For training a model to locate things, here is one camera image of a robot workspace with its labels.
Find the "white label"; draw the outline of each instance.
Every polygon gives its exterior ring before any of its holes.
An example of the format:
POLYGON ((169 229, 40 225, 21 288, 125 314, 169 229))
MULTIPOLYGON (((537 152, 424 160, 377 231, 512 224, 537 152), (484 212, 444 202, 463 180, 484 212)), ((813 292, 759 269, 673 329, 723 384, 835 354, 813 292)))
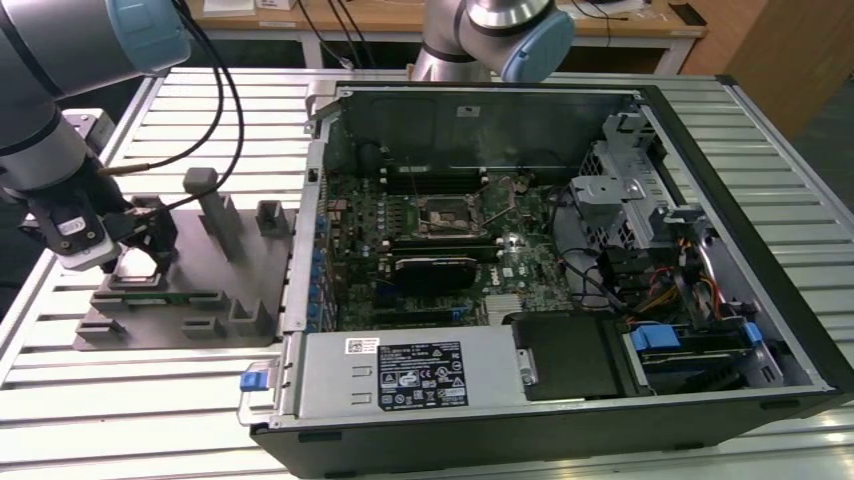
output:
POLYGON ((457 118, 477 118, 479 116, 480 107, 475 107, 473 105, 463 105, 461 107, 456 107, 457 118))
POLYGON ((692 30, 673 30, 669 35, 673 37, 699 37, 703 32, 695 32, 692 30))
POLYGON ((296 28, 296 23, 293 22, 257 22, 257 25, 273 28, 296 28))
POLYGON ((378 338, 348 338, 344 342, 344 353, 346 355, 358 353, 376 353, 378 338))
POLYGON ((444 390, 438 390, 440 397, 461 397, 465 395, 464 388, 445 388, 444 390))
POLYGON ((66 222, 60 223, 56 226, 56 229, 64 236, 73 235, 74 233, 85 230, 85 220, 82 219, 82 217, 70 219, 66 222))

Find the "barcode sticker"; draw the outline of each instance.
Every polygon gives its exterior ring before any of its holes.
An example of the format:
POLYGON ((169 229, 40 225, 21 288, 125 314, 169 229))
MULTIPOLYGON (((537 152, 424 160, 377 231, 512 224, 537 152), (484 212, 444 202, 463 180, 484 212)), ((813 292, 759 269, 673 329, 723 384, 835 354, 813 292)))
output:
POLYGON ((348 338, 344 342, 344 353, 353 355, 358 353, 376 353, 378 338, 348 338))
POLYGON ((296 28, 296 23, 293 22, 257 22, 257 25, 273 28, 296 28))

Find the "metal rail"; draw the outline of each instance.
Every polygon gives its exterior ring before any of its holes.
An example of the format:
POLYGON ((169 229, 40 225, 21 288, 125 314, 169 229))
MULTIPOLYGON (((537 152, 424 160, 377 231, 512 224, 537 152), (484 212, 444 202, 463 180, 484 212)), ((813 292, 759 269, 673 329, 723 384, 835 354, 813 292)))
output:
MULTIPOLYGON (((225 191, 237 206, 277 199, 296 207, 308 137, 304 96, 314 80, 402 80, 402 72, 233 69, 244 97, 245 157, 225 191)), ((564 83, 656 84, 839 348, 854 358, 854 221, 823 182, 737 88, 708 77, 557 75, 564 83)), ((174 69, 142 84, 108 146, 112 165, 161 158, 201 135, 216 108, 213 76, 174 69)), ((192 166, 228 164, 233 104, 193 157, 121 179, 128 194, 182 196, 192 166)), ((673 174, 685 197, 684 177, 673 174)), ((97 271, 65 272, 45 254, 0 326, 0 480, 273 476, 281 465, 254 446, 234 416, 237 375, 276 348, 85 352, 72 350, 97 271)), ((250 406, 270 404, 254 395, 250 406)), ((406 474, 414 478, 849 478, 854 410, 773 423, 717 447, 406 474)))

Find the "white sticker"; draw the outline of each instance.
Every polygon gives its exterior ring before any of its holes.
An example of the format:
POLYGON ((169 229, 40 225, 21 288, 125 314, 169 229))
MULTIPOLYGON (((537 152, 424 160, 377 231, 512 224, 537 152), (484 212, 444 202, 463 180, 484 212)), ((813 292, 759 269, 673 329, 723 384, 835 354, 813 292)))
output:
POLYGON ((695 32, 692 30, 673 30, 669 32, 673 37, 700 37, 703 32, 695 32))
POLYGON ((257 25, 273 28, 296 28, 296 23, 293 22, 257 22, 257 25))
POLYGON ((56 229, 64 236, 73 235, 74 233, 85 230, 85 220, 82 217, 73 218, 66 222, 60 223, 56 226, 56 229))
POLYGON ((376 353, 378 338, 348 338, 344 342, 344 353, 346 355, 357 353, 376 353))
POLYGON ((477 118, 479 116, 480 107, 475 107, 473 105, 463 105, 461 107, 456 107, 457 118, 477 118))

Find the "warning label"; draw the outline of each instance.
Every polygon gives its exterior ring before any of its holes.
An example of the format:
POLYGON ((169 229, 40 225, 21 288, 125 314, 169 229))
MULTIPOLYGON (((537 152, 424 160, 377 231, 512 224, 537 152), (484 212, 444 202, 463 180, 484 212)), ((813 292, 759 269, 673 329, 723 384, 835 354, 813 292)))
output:
POLYGON ((386 412, 468 405, 458 342, 380 345, 376 362, 386 412))

